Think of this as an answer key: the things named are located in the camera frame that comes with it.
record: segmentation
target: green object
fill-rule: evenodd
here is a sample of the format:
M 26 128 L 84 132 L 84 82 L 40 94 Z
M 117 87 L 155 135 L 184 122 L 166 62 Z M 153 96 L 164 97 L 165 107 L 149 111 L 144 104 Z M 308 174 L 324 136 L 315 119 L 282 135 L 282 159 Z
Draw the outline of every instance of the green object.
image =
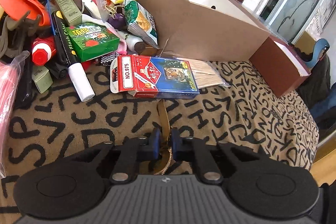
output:
M 126 0 L 125 19 L 127 30 L 141 37 L 147 44 L 159 49 L 154 18 L 135 0 Z
M 86 22 L 67 27 L 75 52 L 81 62 L 115 51 L 119 38 L 105 27 Z
M 82 22 L 82 13 L 73 0 L 55 0 L 69 26 Z
M 49 70 L 45 66 L 33 66 L 31 78 L 40 93 L 45 92 L 53 84 Z

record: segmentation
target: green cosmetic box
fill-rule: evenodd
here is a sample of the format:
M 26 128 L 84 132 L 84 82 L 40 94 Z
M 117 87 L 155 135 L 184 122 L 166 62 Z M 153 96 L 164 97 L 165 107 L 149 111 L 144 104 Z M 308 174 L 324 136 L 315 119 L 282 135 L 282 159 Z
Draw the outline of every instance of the green cosmetic box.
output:
M 106 27 L 86 22 L 67 27 L 72 47 L 81 62 L 94 59 L 117 50 L 119 38 Z

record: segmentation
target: red bottle cap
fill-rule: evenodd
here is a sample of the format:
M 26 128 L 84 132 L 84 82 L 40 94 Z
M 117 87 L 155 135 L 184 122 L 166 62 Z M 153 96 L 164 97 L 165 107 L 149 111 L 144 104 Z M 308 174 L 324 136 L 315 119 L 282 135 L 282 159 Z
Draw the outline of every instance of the red bottle cap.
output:
M 48 61 L 48 53 L 42 48 L 33 52 L 33 62 L 37 66 L 43 66 Z

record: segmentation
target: orange plastic object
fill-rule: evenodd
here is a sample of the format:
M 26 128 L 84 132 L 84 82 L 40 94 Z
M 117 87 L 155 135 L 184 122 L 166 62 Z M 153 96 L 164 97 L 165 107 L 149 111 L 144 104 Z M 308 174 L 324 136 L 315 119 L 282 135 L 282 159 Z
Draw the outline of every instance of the orange plastic object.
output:
M 14 20 L 19 20 L 27 11 L 30 11 L 27 18 L 35 20 L 37 15 L 41 15 L 39 26 L 50 25 L 48 12 L 38 0 L 0 0 L 0 6 Z

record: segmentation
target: metal screw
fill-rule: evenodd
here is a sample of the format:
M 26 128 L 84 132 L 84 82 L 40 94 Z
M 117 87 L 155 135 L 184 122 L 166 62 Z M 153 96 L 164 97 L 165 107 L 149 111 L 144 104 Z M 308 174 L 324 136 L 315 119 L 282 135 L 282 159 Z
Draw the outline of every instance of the metal screw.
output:
M 221 175 L 217 172 L 206 172 L 204 178 L 207 180 L 219 180 Z
M 112 175 L 112 179 L 116 181 L 125 181 L 128 179 L 128 175 L 126 173 L 115 173 Z

